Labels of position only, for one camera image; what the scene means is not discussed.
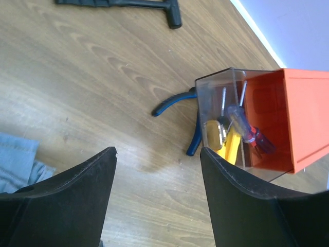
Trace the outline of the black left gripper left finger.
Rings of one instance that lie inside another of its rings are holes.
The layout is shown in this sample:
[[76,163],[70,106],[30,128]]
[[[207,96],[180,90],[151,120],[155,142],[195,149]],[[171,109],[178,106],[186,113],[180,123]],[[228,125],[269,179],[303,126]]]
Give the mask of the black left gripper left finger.
[[1,193],[1,246],[99,246],[116,154],[108,147],[49,179]]

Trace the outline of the orange drawer cabinet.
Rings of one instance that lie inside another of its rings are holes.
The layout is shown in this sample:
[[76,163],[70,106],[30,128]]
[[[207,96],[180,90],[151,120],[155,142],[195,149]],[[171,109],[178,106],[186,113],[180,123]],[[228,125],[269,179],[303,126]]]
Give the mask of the orange drawer cabinet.
[[276,148],[251,150],[253,167],[297,173],[328,154],[328,72],[282,68],[245,80],[246,117]]

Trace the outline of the clear top drawer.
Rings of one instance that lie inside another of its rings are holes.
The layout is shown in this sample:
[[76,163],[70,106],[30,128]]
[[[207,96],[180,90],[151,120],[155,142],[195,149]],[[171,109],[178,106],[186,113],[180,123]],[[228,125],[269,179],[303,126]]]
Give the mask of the clear top drawer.
[[293,171],[281,72],[230,67],[195,87],[205,147],[266,181]]

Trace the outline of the grey handled screwdriver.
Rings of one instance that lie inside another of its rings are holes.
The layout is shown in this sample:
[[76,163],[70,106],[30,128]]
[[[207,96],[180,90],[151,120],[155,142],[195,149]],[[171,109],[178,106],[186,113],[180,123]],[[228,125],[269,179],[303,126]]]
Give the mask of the grey handled screwdriver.
[[241,136],[243,142],[251,144],[255,142],[255,131],[248,122],[244,109],[243,102],[246,92],[247,81],[243,82],[243,87],[241,91],[240,101],[238,105],[230,105],[227,108],[227,115],[233,124],[235,130]]

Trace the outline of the yellow handled screwdriver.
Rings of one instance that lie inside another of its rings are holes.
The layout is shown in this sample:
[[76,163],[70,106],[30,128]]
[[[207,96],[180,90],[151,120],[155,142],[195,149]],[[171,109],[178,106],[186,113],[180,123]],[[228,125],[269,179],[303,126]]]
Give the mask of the yellow handled screwdriver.
[[230,164],[235,165],[237,159],[237,152],[241,142],[241,136],[235,130],[233,124],[227,117],[224,116],[225,103],[226,103],[226,87],[222,90],[222,106],[221,115],[218,118],[219,123],[224,127],[226,136],[221,150],[217,154],[228,161]]

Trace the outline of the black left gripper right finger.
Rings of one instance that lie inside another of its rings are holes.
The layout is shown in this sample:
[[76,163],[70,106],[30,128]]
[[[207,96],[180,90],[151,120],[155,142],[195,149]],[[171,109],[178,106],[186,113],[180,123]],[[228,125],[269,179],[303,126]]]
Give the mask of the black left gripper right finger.
[[328,246],[328,192],[262,180],[203,147],[200,162],[217,246]]

